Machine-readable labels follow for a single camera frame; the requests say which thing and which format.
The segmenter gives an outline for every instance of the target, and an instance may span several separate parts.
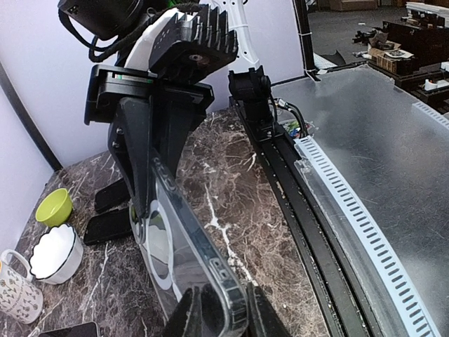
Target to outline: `black pole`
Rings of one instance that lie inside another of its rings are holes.
[[[14,86],[11,83],[11,80],[9,79],[8,74],[6,73],[6,70],[4,66],[1,64],[1,62],[0,62],[0,86],[4,90],[4,93],[9,100],[9,103],[11,104],[11,106],[15,111],[15,114],[19,117],[20,121],[25,127],[25,130],[27,130],[34,144],[36,144],[37,148],[42,153],[46,161],[50,164],[51,168],[54,171],[62,169],[62,165],[59,162],[58,158],[56,158],[55,154],[48,146],[45,139],[43,139],[43,136],[36,127],[36,124],[34,124],[32,118],[28,114],[27,109],[20,100],[19,95],[17,94],[17,91],[15,91]]]
[[[312,79],[318,80],[315,75],[314,49],[311,44],[311,32],[306,2],[305,0],[293,0],[293,7],[295,8],[296,25],[302,44],[304,70]]]

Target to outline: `green bowl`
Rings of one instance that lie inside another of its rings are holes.
[[[72,212],[73,203],[65,188],[51,192],[39,205],[36,220],[49,227],[63,224]]]

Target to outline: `marble tabletop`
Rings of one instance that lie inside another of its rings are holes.
[[[82,236],[95,215],[95,193],[119,178],[111,156],[99,154],[55,173],[37,204],[66,187],[74,202],[68,222]],[[235,111],[210,114],[190,135],[177,182],[242,284],[263,288],[292,336],[328,336],[293,238]],[[29,258],[46,230],[33,212],[16,250]],[[131,237],[85,247],[81,266],[68,282],[38,286],[44,294],[40,318],[26,326],[0,313],[3,337],[38,336],[90,321],[98,323],[104,337],[160,336],[163,331],[163,313]]]

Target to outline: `mug handle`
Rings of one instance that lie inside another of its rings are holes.
[[[31,265],[29,265],[27,259],[24,258],[22,255],[20,255],[17,251],[14,251],[12,249],[6,249],[1,254],[0,260],[4,261],[6,263],[7,257],[8,257],[9,254],[14,255],[20,261],[20,263],[22,263],[24,265],[25,269],[27,270],[27,276],[25,277],[25,279],[28,282],[31,282],[33,280],[33,275],[31,275],[31,273],[30,273]]]

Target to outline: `white mug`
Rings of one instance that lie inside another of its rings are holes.
[[[26,277],[6,263],[9,254],[25,266]],[[25,324],[34,322],[43,307],[42,291],[31,283],[30,269],[28,261],[16,251],[8,249],[0,256],[0,311]]]

